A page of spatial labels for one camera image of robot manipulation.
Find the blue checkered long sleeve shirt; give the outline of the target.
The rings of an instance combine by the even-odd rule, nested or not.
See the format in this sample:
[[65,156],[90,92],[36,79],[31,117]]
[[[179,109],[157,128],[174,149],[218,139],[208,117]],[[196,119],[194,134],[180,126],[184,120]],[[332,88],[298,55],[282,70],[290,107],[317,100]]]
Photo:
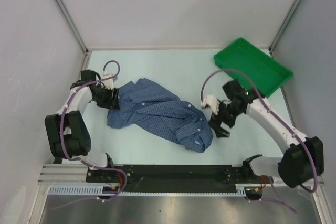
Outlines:
[[119,110],[110,110],[107,125],[132,124],[198,153],[212,144],[214,134],[205,114],[158,83],[142,78],[119,88]]

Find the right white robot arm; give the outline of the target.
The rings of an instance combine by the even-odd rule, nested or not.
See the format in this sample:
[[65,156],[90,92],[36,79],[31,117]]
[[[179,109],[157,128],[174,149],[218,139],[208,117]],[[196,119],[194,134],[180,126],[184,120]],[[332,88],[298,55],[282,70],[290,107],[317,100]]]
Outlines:
[[238,80],[227,82],[222,87],[229,103],[207,95],[201,106],[212,111],[210,127],[216,137],[228,137],[229,132],[222,124],[233,127],[236,118],[245,114],[257,122],[275,141],[283,156],[265,157],[255,155],[243,162],[243,179],[254,183],[261,176],[279,177],[290,188],[302,186],[324,172],[323,142],[318,137],[309,137],[294,126],[289,125],[269,104],[261,92],[252,88],[246,90]]

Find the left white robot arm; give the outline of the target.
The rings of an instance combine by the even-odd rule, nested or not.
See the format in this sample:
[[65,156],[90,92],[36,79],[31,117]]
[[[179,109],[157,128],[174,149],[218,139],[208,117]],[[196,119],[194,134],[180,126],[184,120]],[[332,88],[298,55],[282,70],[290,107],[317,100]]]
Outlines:
[[70,95],[62,108],[45,117],[45,128],[54,158],[80,161],[105,182],[115,178],[116,169],[109,154],[92,147],[91,137],[83,119],[87,105],[119,110],[119,89],[114,87],[117,74],[83,70],[81,78],[70,86]]

